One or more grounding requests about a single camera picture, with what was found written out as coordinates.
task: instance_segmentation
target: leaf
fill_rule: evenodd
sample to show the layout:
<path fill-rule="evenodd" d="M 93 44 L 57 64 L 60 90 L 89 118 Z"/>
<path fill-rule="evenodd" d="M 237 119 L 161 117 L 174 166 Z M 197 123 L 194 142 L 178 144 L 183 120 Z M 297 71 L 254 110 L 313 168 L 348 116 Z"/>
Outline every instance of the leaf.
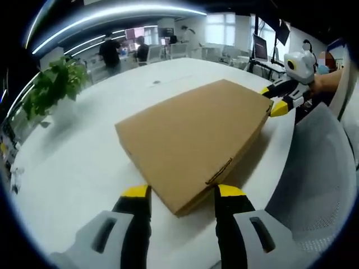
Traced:
<path fill-rule="evenodd" d="M 48 115 L 50 108 L 65 96 L 76 100 L 87 80 L 89 75 L 85 66 L 69 57 L 50 63 L 50 69 L 36 77 L 33 90 L 22 104 L 27 119 Z"/>

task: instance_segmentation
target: office chair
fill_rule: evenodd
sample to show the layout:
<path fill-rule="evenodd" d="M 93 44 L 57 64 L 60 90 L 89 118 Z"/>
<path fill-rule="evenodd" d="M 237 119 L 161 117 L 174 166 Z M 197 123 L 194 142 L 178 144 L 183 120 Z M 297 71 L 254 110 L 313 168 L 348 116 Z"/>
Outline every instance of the office chair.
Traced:
<path fill-rule="evenodd" d="M 156 63 L 161 61 L 161 52 L 162 46 L 150 46 L 147 54 L 147 61 L 146 62 L 139 62 L 139 65 L 146 65 L 151 63 Z"/>
<path fill-rule="evenodd" d="M 295 126 L 286 166 L 265 210 L 292 232 L 299 249 L 318 257 L 342 229 L 356 195 L 348 138 L 321 103 Z"/>
<path fill-rule="evenodd" d="M 184 57 L 188 57 L 187 44 L 186 43 L 171 44 L 171 60 L 177 58 L 184 58 Z"/>

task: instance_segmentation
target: ceiling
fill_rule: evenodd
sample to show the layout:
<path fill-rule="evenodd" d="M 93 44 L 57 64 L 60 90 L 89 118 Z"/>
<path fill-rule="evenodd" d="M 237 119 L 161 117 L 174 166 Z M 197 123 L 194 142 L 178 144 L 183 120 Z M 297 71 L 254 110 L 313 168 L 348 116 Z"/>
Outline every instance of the ceiling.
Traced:
<path fill-rule="evenodd" d="M 18 10 L 16 5 L 13 7 L 14 13 L 19 13 L 16 17 L 18 27 L 14 29 L 15 39 L 18 43 L 24 42 L 24 32 L 29 28 L 29 22 L 38 13 L 45 0 L 32 0 L 32 4 L 29 8 L 23 8 Z M 84 6 L 84 0 L 48 0 L 52 2 L 52 6 L 46 15 L 43 17 L 41 23 L 34 31 L 34 35 L 31 39 L 30 45 L 34 44 L 38 40 L 44 40 L 49 36 L 49 29 L 54 25 L 61 25 L 66 22 L 67 19 L 73 16 L 92 13 L 104 7 L 123 4 L 134 4 L 134 1 L 128 0 L 100 0 L 98 2 Z M 197 10 L 204 10 L 207 13 L 212 12 L 235 12 L 238 15 L 249 15 L 250 13 L 258 13 L 261 17 L 280 17 L 290 22 L 294 27 L 301 29 L 302 31 L 318 38 L 322 42 L 329 44 L 335 39 L 340 37 L 339 31 L 336 31 L 335 26 L 331 25 L 331 20 L 322 20 L 323 12 L 321 10 L 321 1 L 316 1 L 317 4 L 313 4 L 313 1 L 288 1 L 288 0 L 178 0 L 166 1 L 172 5 L 193 7 Z M 114 26 L 116 23 L 130 27 L 130 25 L 141 25 L 149 22 L 150 16 L 126 19 L 117 22 L 109 22 L 108 26 Z M 89 36 L 97 34 L 98 31 L 105 29 L 106 24 L 102 24 L 99 27 L 92 27 L 89 29 L 93 33 L 89 33 Z"/>

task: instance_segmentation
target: brown cardboard box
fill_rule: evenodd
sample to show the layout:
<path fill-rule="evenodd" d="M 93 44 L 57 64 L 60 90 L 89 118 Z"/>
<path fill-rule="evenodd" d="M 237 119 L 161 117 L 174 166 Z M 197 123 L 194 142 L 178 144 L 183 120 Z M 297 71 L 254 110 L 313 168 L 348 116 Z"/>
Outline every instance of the brown cardboard box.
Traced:
<path fill-rule="evenodd" d="M 257 137 L 273 102 L 220 80 L 116 124 L 145 180 L 177 216 L 223 181 Z"/>

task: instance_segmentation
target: white table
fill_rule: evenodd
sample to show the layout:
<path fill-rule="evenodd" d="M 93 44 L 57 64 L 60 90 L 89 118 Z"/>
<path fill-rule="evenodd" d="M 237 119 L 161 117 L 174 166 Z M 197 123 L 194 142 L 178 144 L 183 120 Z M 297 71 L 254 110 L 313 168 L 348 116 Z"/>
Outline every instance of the white table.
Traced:
<path fill-rule="evenodd" d="M 15 165 L 25 168 L 14 197 L 29 233 L 45 252 L 65 251 L 75 233 L 121 193 L 144 184 L 122 150 L 115 123 L 162 100 L 216 80 L 260 91 L 269 81 L 222 64 L 189 58 L 130 70 L 91 86 L 77 99 L 76 124 L 62 132 L 37 127 Z M 283 171 L 295 111 L 270 118 L 259 139 L 230 176 L 255 208 L 264 208 Z M 152 195 L 148 268 L 209 268 L 220 260 L 212 201 L 178 219 Z"/>

